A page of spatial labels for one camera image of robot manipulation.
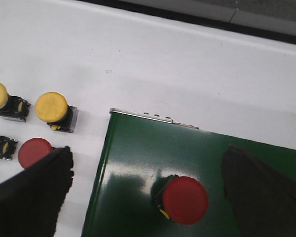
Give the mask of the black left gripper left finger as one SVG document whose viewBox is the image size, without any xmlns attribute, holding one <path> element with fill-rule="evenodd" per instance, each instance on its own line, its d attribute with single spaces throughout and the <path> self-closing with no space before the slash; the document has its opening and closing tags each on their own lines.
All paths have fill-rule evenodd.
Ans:
<svg viewBox="0 0 296 237">
<path fill-rule="evenodd" d="M 0 237 L 54 236 L 73 166 L 70 148 L 56 148 L 0 183 Z"/>
</svg>

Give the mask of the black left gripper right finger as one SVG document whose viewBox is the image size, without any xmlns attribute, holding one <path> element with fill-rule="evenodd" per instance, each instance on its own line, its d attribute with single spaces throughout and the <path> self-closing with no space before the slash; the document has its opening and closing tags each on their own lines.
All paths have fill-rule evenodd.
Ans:
<svg viewBox="0 0 296 237">
<path fill-rule="evenodd" d="M 242 237 L 296 237 L 296 181 L 229 146 L 221 163 L 225 198 Z"/>
</svg>

